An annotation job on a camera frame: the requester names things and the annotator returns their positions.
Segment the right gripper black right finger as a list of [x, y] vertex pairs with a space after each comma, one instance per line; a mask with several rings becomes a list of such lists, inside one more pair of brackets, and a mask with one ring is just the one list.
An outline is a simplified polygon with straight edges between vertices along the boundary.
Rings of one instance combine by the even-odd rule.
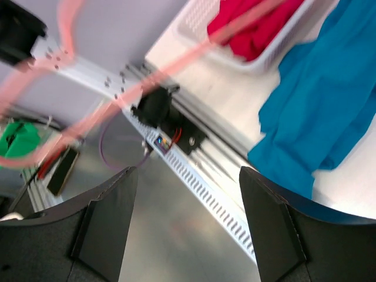
[[262, 281], [375, 281], [375, 220], [309, 200], [250, 167], [240, 190]]

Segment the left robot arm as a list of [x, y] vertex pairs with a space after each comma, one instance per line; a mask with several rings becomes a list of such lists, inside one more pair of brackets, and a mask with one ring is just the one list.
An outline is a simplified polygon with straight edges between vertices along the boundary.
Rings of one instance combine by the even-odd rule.
[[72, 27], [82, 1], [62, 1], [58, 8], [61, 44], [48, 50], [46, 25], [14, 1], [1, 1], [1, 61], [14, 72], [1, 86], [1, 113], [13, 107], [21, 93], [45, 72], [56, 72], [88, 88], [94, 86], [93, 71], [82, 72]]

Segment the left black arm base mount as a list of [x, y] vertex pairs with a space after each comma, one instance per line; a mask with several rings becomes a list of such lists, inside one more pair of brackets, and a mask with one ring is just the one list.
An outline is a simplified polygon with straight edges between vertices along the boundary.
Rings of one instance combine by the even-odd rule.
[[144, 95], [138, 105], [131, 107], [132, 114], [139, 122], [154, 129], [161, 129], [171, 143], [159, 136], [155, 144], [167, 153], [176, 144], [185, 154], [200, 147], [207, 135], [172, 105], [173, 95], [180, 90], [179, 85], [159, 86]]

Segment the red t shirt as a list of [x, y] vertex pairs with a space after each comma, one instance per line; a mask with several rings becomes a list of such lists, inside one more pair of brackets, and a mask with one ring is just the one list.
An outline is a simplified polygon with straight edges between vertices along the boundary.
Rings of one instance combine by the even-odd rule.
[[[259, 3], [258, 0], [220, 1], [218, 14], [207, 25], [208, 35], [215, 33]], [[228, 46], [234, 55], [243, 58], [246, 62], [257, 59], [302, 3], [303, 0], [284, 1], [221, 45]]]

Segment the blue t shirt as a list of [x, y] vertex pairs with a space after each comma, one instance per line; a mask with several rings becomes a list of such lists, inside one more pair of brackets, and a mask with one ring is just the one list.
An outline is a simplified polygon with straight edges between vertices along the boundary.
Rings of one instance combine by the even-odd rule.
[[266, 178], [310, 198], [375, 115], [375, 2], [340, 1], [317, 39], [295, 46], [259, 111], [264, 137], [247, 158]]

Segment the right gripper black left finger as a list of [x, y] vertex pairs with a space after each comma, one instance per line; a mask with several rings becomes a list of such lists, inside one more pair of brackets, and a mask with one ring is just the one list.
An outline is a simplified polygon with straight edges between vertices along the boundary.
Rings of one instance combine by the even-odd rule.
[[128, 167], [25, 219], [1, 222], [2, 281], [118, 281], [137, 191]]

